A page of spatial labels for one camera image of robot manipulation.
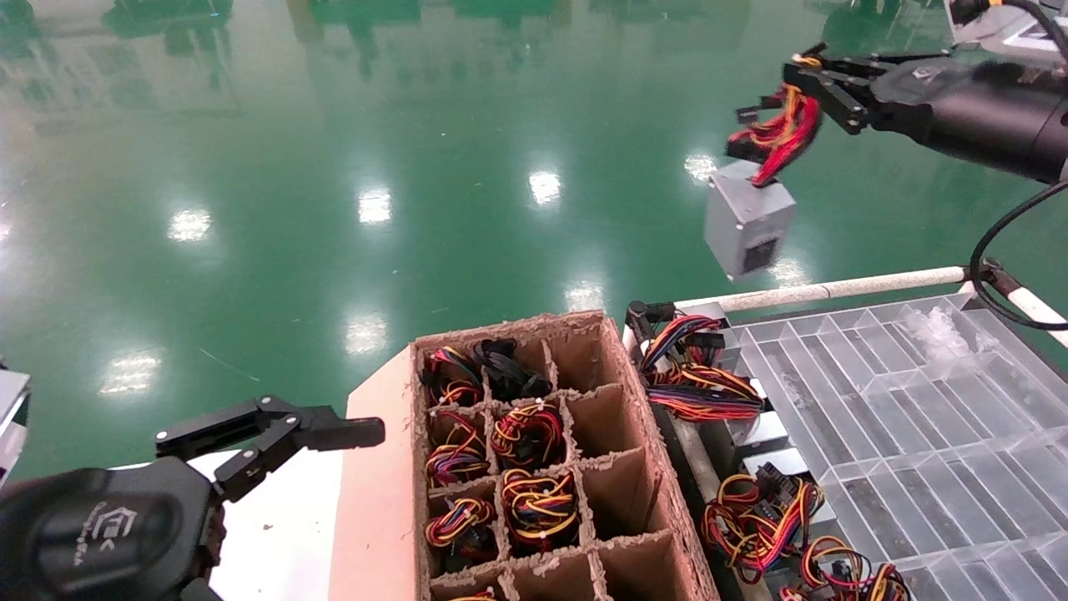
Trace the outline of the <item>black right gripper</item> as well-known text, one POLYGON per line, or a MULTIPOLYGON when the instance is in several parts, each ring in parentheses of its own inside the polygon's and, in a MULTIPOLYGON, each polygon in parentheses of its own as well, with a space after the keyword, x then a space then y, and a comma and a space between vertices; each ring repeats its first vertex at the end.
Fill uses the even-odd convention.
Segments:
POLYGON ((922 147, 1041 183, 1067 157, 1065 75, 1008 61, 965 64, 942 53, 794 54, 784 82, 815 98, 844 132, 869 125, 852 78, 876 78, 871 126, 922 147))

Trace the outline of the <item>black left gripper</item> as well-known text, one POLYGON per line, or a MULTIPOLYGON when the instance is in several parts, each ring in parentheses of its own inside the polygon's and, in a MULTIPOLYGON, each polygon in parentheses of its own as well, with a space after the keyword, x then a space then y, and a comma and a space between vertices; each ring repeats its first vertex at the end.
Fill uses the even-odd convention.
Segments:
POLYGON ((384 442, 378 417, 261 396, 155 434, 155 456, 192 460, 249 445, 216 483, 176 459, 81 468, 3 488, 4 600, 217 600, 209 575, 224 540, 222 501, 238 502, 298 452, 384 442))

